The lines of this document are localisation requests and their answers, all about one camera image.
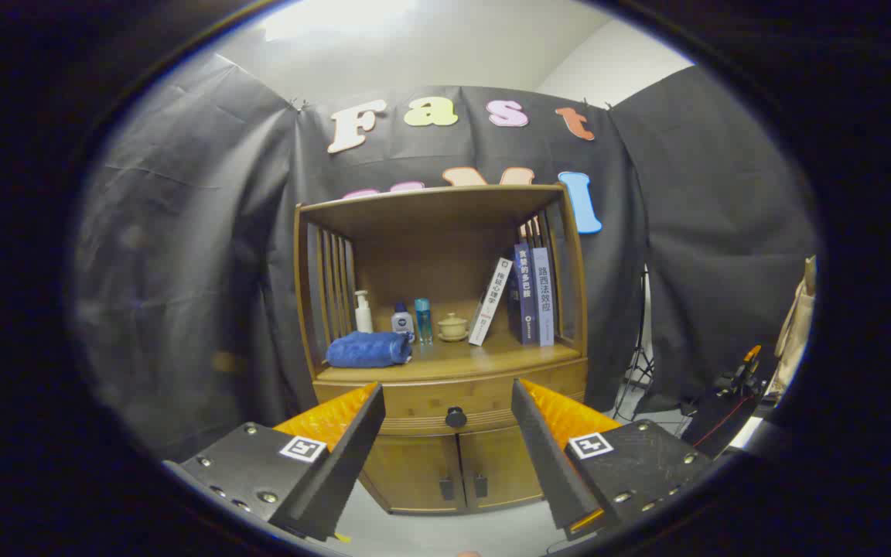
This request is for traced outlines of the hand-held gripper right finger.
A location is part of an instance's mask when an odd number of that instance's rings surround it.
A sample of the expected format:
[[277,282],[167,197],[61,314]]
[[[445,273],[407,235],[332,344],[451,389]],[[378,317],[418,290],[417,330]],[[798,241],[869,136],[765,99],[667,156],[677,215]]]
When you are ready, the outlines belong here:
[[611,535],[694,486],[714,458],[654,421],[623,425],[569,396],[517,378],[516,417],[556,528]]

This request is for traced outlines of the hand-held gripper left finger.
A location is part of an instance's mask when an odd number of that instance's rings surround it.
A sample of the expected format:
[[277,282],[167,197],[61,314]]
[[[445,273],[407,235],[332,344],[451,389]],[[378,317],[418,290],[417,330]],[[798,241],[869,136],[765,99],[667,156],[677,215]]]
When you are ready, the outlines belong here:
[[385,416],[383,387],[370,383],[276,426],[241,423],[163,466],[257,529],[325,542],[336,535]]

